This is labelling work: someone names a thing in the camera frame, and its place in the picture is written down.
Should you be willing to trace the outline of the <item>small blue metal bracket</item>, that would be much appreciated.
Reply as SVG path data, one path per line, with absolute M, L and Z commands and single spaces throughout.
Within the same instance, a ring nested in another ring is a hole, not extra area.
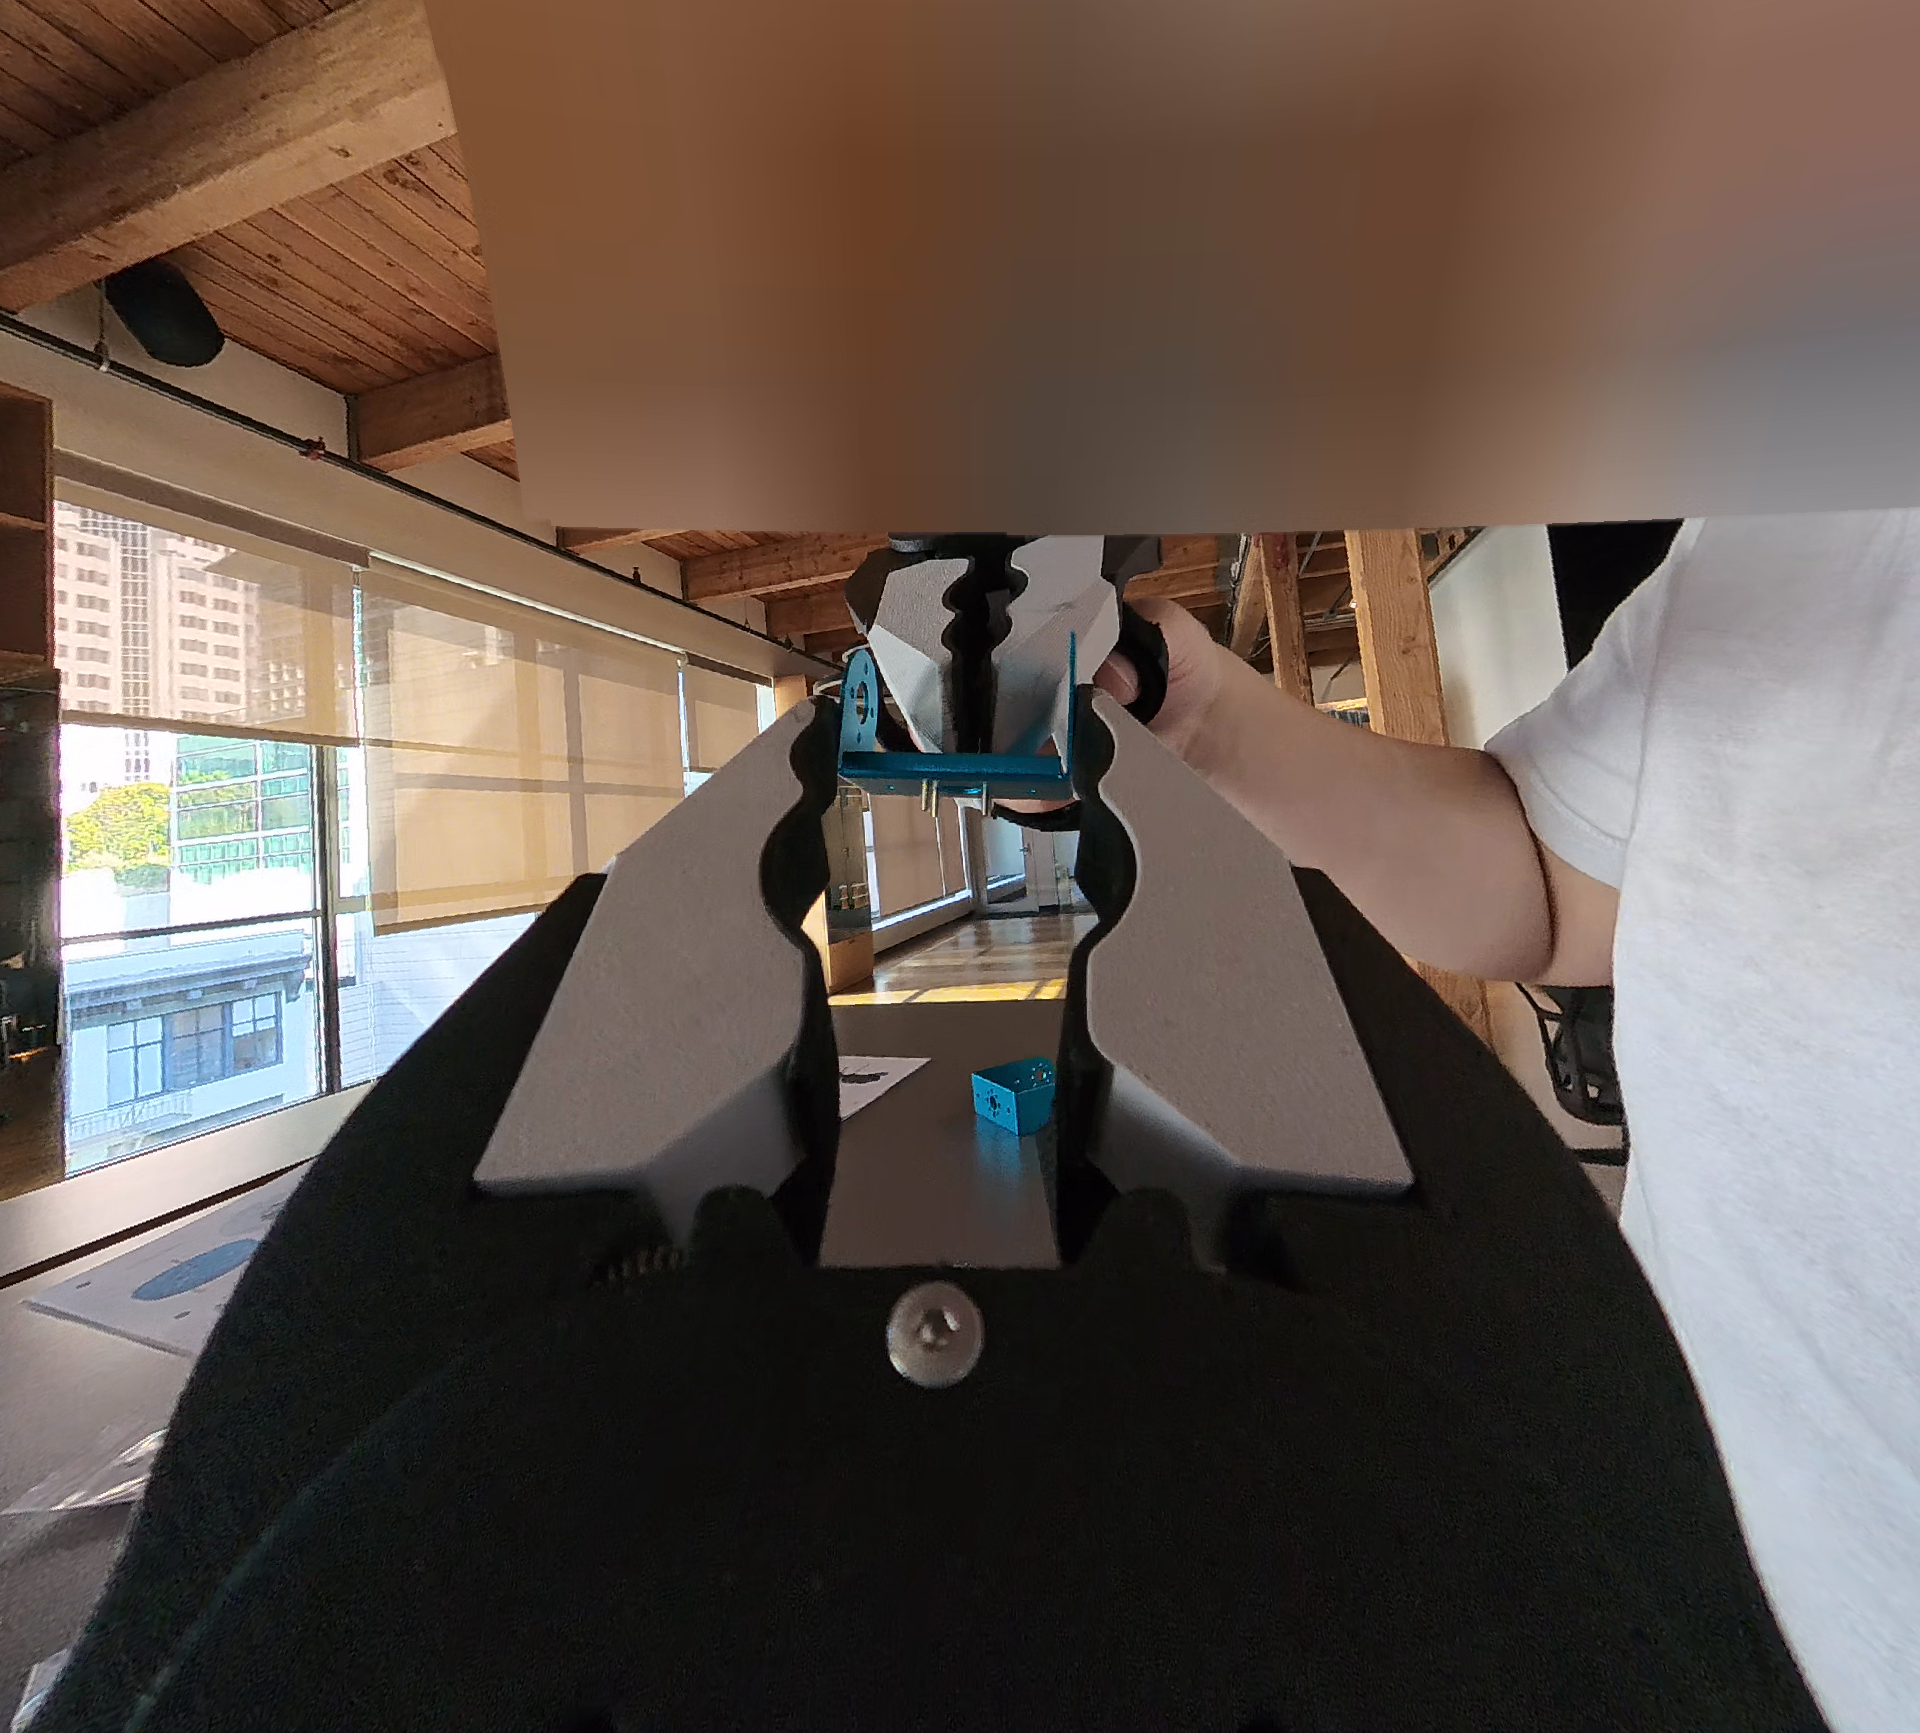
M 969 1074 L 977 1121 L 1006 1134 L 1037 1134 L 1055 1100 L 1055 1062 L 1047 1055 L 1015 1057 Z

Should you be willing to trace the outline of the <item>clear plastic bag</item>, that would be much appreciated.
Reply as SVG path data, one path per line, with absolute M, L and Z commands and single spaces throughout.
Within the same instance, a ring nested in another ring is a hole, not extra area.
M 3 1506 L 5 1521 L 137 1503 L 163 1440 L 165 1426 L 105 1426 L 78 1458 Z

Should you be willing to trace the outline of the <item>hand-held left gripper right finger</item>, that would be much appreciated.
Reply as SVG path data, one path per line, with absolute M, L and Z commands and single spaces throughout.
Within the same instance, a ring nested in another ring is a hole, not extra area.
M 1115 1194 L 1187 1210 L 1227 1265 L 1255 1194 L 1391 1197 L 1410 1168 L 1282 849 L 1101 689 L 1074 698 L 1074 876 L 1054 1216 L 1074 1258 Z

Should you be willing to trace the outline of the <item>person's right forearm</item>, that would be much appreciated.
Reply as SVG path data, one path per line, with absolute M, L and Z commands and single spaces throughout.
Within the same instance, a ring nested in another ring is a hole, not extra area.
M 1378 737 L 1238 660 L 1222 665 L 1182 751 L 1410 959 L 1498 981 L 1611 984 L 1620 889 L 1548 852 L 1483 751 Z

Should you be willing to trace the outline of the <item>grey desk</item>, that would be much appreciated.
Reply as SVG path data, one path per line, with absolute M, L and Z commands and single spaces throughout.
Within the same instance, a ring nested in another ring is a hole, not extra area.
M 974 1126 L 969 1074 L 1054 1055 L 1064 984 L 939 985 L 835 1002 L 849 1054 L 929 1064 L 843 1126 L 824 1251 L 839 1265 L 984 1264 L 1040 1245 L 1048 1223 L 1040 1147 Z M 105 1426 L 163 1426 L 192 1359 L 39 1314 L 44 1286 L 304 1165 L 351 1095 L 10 1197 L 3 1291 L 3 1506 L 78 1458 Z M 130 1506 L 3 1521 L 3 1707 L 13 1722 L 36 1668 L 73 1649 L 130 1528 Z

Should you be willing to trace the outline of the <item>blue metal u-shaped bracket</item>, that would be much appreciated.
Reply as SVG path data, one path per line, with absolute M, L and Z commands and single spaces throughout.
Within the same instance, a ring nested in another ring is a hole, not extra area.
M 980 800 L 1066 803 L 1072 793 L 1074 720 L 1047 720 L 1037 751 L 955 751 L 951 660 L 886 629 L 849 653 L 839 691 L 839 778 L 866 792 Z

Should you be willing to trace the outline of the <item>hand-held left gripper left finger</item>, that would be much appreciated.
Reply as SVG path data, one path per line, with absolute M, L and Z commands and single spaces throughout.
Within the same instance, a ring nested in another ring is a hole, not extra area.
M 612 862 L 483 1192 L 636 1192 L 684 1245 L 709 1192 L 745 1187 L 818 1253 L 842 1117 L 803 921 L 828 888 L 839 724 L 837 702 L 800 702 Z

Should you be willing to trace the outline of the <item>beige roller blind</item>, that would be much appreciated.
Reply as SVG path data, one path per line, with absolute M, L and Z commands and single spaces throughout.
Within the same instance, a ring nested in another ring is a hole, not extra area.
M 683 663 L 684 778 L 697 786 L 761 731 L 767 686 L 699 660 Z
M 53 497 L 66 710 L 357 742 L 352 563 L 70 479 Z
M 361 585 L 377 932 L 538 910 L 681 803 L 676 649 L 387 563 Z

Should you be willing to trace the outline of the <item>person's white t-shirt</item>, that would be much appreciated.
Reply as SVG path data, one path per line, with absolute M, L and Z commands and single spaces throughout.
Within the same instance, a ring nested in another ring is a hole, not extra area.
M 1918 517 L 1690 521 L 1510 724 L 1620 889 L 1622 1229 L 1833 1728 L 1918 1709 Z

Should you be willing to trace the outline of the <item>wooden post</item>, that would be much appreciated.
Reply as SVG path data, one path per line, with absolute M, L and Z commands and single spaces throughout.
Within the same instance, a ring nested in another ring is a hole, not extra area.
M 1257 536 L 1259 576 L 1266 597 L 1270 678 L 1278 689 L 1314 706 L 1309 640 L 1302 611 L 1302 561 L 1295 535 Z
M 1372 731 L 1449 744 L 1421 535 L 1414 527 L 1353 527 L 1345 555 Z

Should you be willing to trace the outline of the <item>printed instruction sheet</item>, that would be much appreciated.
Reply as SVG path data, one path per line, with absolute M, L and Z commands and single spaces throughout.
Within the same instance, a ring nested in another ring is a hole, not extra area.
M 197 1359 L 244 1265 L 307 1174 L 296 1165 L 101 1265 L 39 1288 L 28 1308 Z

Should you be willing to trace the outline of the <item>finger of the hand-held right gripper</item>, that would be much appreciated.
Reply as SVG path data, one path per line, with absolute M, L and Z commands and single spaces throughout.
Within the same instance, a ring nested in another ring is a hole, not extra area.
M 964 609 L 953 605 L 973 568 L 973 545 L 887 545 L 849 580 L 849 609 L 905 733 L 929 755 L 980 747 L 973 637 Z
M 1156 570 L 1154 539 L 1032 539 L 1009 555 L 1022 576 L 1006 632 L 990 652 L 990 751 L 1043 755 L 1064 742 L 1076 684 L 1121 637 L 1121 594 Z

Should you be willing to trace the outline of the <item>person's right hand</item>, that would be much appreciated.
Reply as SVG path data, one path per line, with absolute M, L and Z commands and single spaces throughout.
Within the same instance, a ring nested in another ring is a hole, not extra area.
M 1184 608 L 1150 597 L 1125 611 L 1156 631 L 1169 657 L 1161 707 L 1148 729 L 1199 775 L 1228 790 L 1266 742 L 1281 689 L 1218 644 Z

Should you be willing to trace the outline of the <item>black office chair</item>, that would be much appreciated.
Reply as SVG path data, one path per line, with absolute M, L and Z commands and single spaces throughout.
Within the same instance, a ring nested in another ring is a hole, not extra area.
M 1526 985 L 1518 991 L 1538 1019 L 1559 1105 L 1575 1121 L 1616 1128 L 1614 1147 L 1575 1147 L 1596 1168 L 1629 1162 L 1627 1112 L 1614 1062 L 1614 991 L 1610 985 Z

